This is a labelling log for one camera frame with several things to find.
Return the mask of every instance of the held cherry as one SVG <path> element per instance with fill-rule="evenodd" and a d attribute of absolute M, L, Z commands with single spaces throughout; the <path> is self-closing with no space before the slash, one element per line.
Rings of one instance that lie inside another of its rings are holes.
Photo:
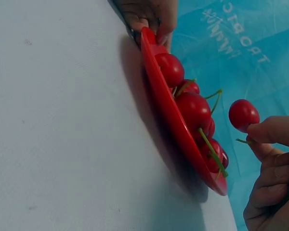
<path fill-rule="evenodd" d="M 195 140 L 202 139 L 199 128 L 207 135 L 211 122 L 211 110 L 208 102 L 201 95 L 182 93 L 176 99 L 176 104 L 183 120 Z"/>
<path fill-rule="evenodd" d="M 230 106 L 228 115 L 232 126 L 244 133 L 247 133 L 247 127 L 250 124 L 260 122 L 257 109 L 249 101 L 244 99 L 235 101 Z"/>
<path fill-rule="evenodd" d="M 215 153 L 217 154 L 218 158 L 220 159 L 220 161 L 222 161 L 223 155 L 222 155 L 221 146 L 214 139 L 208 139 L 208 140 L 209 140 L 210 144 L 212 145 L 212 147 L 213 147 Z M 218 173 L 220 171 L 220 168 L 217 165 L 217 162 L 212 157 L 212 152 L 211 152 L 209 146 L 206 143 L 204 143 L 203 145 L 200 146 L 199 151 L 200 151 L 204 161 L 206 162 L 209 171 L 212 172 L 212 173 Z"/>
<path fill-rule="evenodd" d="M 177 57 L 160 53 L 155 56 L 155 59 L 169 88 L 178 86 L 184 80 L 184 68 Z"/>

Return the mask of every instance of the finger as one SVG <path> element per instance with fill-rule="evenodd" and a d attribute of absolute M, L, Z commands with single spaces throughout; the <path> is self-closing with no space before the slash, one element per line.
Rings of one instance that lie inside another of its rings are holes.
<path fill-rule="evenodd" d="M 289 116 L 272 116 L 259 124 L 251 124 L 248 135 L 259 143 L 280 143 L 289 146 Z"/>
<path fill-rule="evenodd" d="M 166 47 L 168 53 L 171 53 L 171 41 L 172 41 L 172 33 L 169 35 L 167 41 L 164 44 L 164 46 Z"/>
<path fill-rule="evenodd" d="M 277 184 L 253 190 L 243 212 L 248 230 L 258 230 L 268 219 L 266 208 L 280 203 L 286 194 L 287 184 Z"/>
<path fill-rule="evenodd" d="M 276 211 L 266 230 L 289 230 L 289 200 Z"/>
<path fill-rule="evenodd" d="M 262 171 L 255 182 L 255 189 L 277 184 L 289 184 L 289 165 L 269 167 Z"/>
<path fill-rule="evenodd" d="M 255 156 L 261 162 L 265 160 L 268 156 L 282 154 L 283 151 L 274 148 L 272 145 L 268 143 L 257 143 L 251 140 L 249 136 L 247 136 L 246 140 L 249 142 L 249 146 L 251 150 L 255 153 Z"/>
<path fill-rule="evenodd" d="M 126 23 L 136 32 L 141 32 L 141 29 L 149 27 L 149 22 L 145 18 L 139 18 L 135 13 L 124 13 Z"/>
<path fill-rule="evenodd" d="M 159 44 L 165 44 L 177 27 L 178 0 L 161 1 L 158 11 L 161 22 L 157 32 L 157 40 Z"/>
<path fill-rule="evenodd" d="M 260 171 L 263 172 L 269 167 L 289 165 L 289 153 L 268 155 L 261 164 Z"/>

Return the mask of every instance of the hand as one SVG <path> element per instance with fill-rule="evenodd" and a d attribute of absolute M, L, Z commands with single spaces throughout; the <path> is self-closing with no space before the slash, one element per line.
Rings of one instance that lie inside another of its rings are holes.
<path fill-rule="evenodd" d="M 178 0 L 115 1 L 126 23 L 134 31 L 140 33 L 144 26 L 151 28 L 157 35 L 158 43 L 165 45 L 170 52 L 172 32 L 177 26 Z"/>
<path fill-rule="evenodd" d="M 289 146 L 289 116 L 273 116 L 248 127 L 251 149 L 262 162 L 244 210 L 249 231 L 289 231 L 289 153 L 270 143 Z"/>

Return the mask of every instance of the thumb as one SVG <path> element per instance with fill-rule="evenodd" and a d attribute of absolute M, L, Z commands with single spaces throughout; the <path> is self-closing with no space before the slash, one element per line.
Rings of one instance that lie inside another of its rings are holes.
<path fill-rule="evenodd" d="M 249 137 L 258 143 L 280 143 L 289 147 L 289 116 L 271 116 L 247 128 Z"/>
<path fill-rule="evenodd" d="M 159 6 L 160 25 L 157 31 L 158 44 L 163 45 L 177 27 L 178 0 L 162 0 Z"/>

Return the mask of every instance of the fingernail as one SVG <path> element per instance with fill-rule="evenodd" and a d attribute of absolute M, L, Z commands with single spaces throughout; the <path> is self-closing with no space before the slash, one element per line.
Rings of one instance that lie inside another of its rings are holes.
<path fill-rule="evenodd" d="M 159 45 L 164 45 L 165 42 L 167 41 L 167 39 L 168 39 L 168 35 L 164 35 L 164 36 L 160 37 L 160 38 L 158 39 L 158 44 L 159 44 Z"/>
<path fill-rule="evenodd" d="M 270 192 L 278 192 L 280 190 L 282 190 L 286 185 L 285 184 L 277 184 L 277 185 L 274 185 L 274 186 L 270 186 L 268 188 L 268 190 Z"/>
<path fill-rule="evenodd" d="M 276 167 L 274 169 L 274 173 L 275 173 L 275 176 L 277 176 L 278 178 L 282 178 L 282 177 L 288 175 L 289 174 L 289 165 Z"/>

